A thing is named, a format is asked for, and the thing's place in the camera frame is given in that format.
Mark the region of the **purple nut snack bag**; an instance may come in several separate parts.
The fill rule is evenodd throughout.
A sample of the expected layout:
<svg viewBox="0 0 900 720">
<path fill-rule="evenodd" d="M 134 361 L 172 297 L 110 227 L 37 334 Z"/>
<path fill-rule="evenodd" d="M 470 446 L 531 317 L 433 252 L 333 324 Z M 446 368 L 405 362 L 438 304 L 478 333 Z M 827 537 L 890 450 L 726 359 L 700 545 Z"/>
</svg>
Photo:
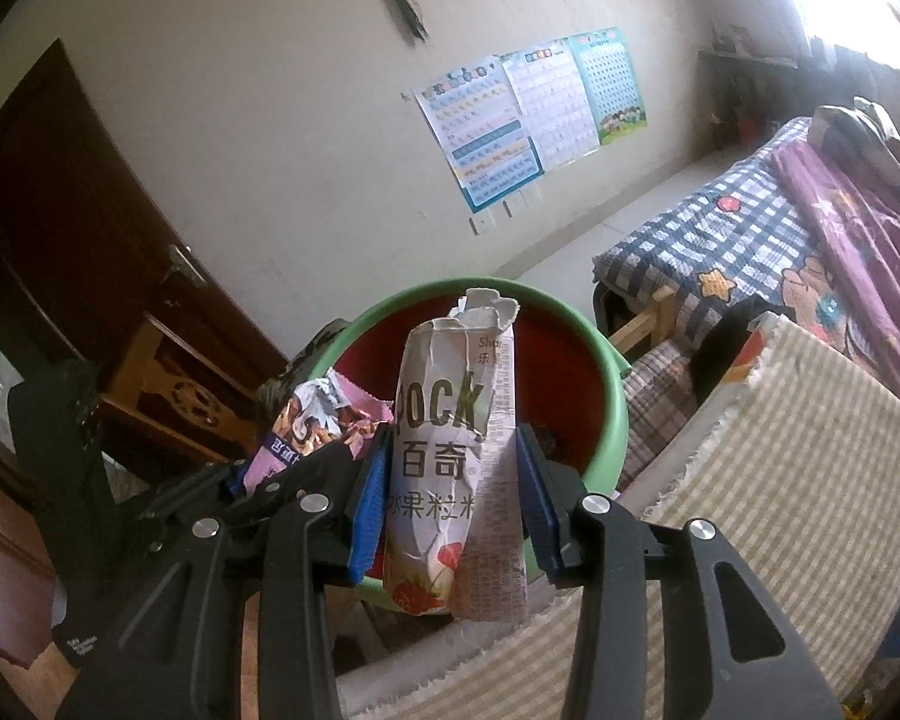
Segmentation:
<svg viewBox="0 0 900 720">
<path fill-rule="evenodd" d="M 362 458 L 377 429 L 393 419 L 391 406 L 334 369 L 299 383 L 244 471 L 244 493 L 255 493 L 265 479 L 325 445 L 344 444 L 354 458 Z"/>
</svg>

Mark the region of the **white Pocky box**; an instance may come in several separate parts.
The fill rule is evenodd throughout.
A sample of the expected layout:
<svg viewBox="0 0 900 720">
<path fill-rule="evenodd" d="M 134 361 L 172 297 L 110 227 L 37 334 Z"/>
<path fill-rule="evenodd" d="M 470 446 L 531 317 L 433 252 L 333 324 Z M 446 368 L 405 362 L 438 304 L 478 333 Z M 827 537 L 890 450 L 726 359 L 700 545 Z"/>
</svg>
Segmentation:
<svg viewBox="0 0 900 720">
<path fill-rule="evenodd" d="M 528 614 L 518 500 L 520 304 L 471 288 L 404 345 L 383 586 L 403 613 L 518 622 Z"/>
</svg>

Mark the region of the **wooden carved chair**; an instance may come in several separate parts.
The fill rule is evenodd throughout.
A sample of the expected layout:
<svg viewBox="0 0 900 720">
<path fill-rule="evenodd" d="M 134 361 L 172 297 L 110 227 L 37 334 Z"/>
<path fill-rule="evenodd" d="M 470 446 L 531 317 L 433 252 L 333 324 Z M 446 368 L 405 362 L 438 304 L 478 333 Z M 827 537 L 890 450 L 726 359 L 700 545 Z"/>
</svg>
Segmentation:
<svg viewBox="0 0 900 720">
<path fill-rule="evenodd" d="M 256 449 L 251 390 L 149 314 L 105 377 L 100 406 L 121 426 L 196 463 L 245 460 Z"/>
</svg>

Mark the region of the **beige checkered mat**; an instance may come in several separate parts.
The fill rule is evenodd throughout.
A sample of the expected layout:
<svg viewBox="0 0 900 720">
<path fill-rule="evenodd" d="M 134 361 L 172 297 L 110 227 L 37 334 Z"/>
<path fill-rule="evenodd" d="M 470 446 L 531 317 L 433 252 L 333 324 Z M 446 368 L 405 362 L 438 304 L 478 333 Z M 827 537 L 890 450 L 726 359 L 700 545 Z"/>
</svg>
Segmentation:
<svg viewBox="0 0 900 720">
<path fill-rule="evenodd" d="M 375 717 L 839 717 L 900 606 L 900 399 L 790 320 L 749 355 L 616 502 L 632 600 L 562 592 Z"/>
</svg>

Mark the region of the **red bucket green rim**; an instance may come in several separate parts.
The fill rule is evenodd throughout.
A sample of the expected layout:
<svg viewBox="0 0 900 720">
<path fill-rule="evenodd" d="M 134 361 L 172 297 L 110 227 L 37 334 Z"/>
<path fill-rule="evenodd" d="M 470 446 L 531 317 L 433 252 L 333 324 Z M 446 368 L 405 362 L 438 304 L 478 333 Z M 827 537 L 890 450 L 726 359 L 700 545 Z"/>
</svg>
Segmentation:
<svg viewBox="0 0 900 720">
<path fill-rule="evenodd" d="M 592 322 L 539 289 L 455 278 L 346 325 L 307 371 L 395 408 L 388 525 L 359 585 L 386 610 L 514 621 L 541 574 L 521 533 L 518 426 L 597 493 L 622 472 L 629 366 Z"/>
</svg>

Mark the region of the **dark wooden door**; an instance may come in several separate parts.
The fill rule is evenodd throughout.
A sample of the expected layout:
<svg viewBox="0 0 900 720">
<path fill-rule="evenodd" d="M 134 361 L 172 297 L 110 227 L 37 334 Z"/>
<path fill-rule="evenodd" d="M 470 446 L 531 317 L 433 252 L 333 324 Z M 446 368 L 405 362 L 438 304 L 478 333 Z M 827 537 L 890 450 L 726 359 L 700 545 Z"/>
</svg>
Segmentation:
<svg viewBox="0 0 900 720">
<path fill-rule="evenodd" d="M 87 362 L 103 382 L 149 314 L 251 390 L 286 358 L 139 183 L 53 43 L 0 109 L 0 351 L 25 377 Z M 110 454 L 146 478 L 203 465 L 107 415 Z"/>
</svg>

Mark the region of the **blue plaid bed sheet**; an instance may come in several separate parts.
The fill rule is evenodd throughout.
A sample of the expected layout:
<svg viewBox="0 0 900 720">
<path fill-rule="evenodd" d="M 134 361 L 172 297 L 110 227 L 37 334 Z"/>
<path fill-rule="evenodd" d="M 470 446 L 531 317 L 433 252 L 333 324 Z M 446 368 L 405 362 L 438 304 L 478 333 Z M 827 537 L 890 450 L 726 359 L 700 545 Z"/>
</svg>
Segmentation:
<svg viewBox="0 0 900 720">
<path fill-rule="evenodd" d="M 859 322 L 814 234 L 770 165 L 775 148 L 802 142 L 809 120 L 782 125 L 763 146 L 593 259 L 593 307 L 609 335 L 673 289 L 676 333 L 697 346 L 733 304 L 759 296 L 839 353 L 870 366 Z"/>
</svg>

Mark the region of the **purple quilt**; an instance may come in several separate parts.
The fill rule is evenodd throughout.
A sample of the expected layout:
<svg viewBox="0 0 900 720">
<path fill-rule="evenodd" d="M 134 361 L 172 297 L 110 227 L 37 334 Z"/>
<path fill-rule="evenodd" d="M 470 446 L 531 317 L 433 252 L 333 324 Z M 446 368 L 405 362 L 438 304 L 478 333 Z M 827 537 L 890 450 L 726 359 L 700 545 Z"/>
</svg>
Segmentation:
<svg viewBox="0 0 900 720">
<path fill-rule="evenodd" d="M 770 164 L 820 241 L 886 387 L 900 399 L 900 185 L 863 158 L 797 140 Z"/>
</svg>

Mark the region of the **dark corner side table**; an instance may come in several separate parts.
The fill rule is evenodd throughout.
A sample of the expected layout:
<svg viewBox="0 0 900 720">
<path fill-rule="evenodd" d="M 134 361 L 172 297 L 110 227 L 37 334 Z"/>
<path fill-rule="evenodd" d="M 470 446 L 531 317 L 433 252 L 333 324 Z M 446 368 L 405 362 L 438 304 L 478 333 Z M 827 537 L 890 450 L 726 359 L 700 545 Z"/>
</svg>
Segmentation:
<svg viewBox="0 0 900 720">
<path fill-rule="evenodd" d="M 756 148 L 785 122 L 813 112 L 795 60 L 715 49 L 697 55 L 710 82 L 710 132 L 718 148 Z"/>
</svg>

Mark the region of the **wall socket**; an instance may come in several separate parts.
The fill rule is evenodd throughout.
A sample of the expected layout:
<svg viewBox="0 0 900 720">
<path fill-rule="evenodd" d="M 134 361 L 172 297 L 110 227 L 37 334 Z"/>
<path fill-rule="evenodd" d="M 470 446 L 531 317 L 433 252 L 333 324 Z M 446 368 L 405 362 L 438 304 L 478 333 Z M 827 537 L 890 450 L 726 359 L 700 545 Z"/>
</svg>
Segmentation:
<svg viewBox="0 0 900 720">
<path fill-rule="evenodd" d="M 486 234 L 487 231 L 491 231 L 491 229 L 496 227 L 496 220 L 494 220 L 491 211 L 483 211 L 471 216 L 470 224 L 476 236 L 481 236 L 481 234 Z"/>
</svg>

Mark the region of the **left blue wall poster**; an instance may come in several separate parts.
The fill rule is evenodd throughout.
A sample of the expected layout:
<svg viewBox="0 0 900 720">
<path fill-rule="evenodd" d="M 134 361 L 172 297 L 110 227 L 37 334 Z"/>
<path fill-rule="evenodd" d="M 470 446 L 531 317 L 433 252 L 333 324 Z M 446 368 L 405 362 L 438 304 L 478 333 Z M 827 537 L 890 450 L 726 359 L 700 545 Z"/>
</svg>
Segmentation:
<svg viewBox="0 0 900 720">
<path fill-rule="evenodd" d="M 502 59 L 491 54 L 414 91 L 471 213 L 544 174 Z"/>
</svg>

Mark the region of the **middle white wall poster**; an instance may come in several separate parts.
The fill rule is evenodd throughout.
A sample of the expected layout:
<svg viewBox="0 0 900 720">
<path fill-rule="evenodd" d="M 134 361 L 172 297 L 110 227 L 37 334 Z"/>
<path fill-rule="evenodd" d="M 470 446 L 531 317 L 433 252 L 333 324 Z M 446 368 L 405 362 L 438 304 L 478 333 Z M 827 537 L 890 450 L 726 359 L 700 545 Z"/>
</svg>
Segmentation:
<svg viewBox="0 0 900 720">
<path fill-rule="evenodd" d="M 554 171 L 600 146 L 582 75 L 566 39 L 502 57 L 543 169 Z"/>
</svg>

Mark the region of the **right green wall poster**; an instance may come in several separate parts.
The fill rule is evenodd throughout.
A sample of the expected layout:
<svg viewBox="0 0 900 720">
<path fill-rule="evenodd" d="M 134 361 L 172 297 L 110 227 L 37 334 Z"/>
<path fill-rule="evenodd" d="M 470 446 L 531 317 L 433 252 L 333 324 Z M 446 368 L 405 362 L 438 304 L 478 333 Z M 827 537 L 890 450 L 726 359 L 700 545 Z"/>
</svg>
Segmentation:
<svg viewBox="0 0 900 720">
<path fill-rule="evenodd" d="M 647 125 L 628 44 L 617 28 L 581 32 L 567 39 L 583 89 L 587 94 L 596 135 L 602 145 Z"/>
</svg>

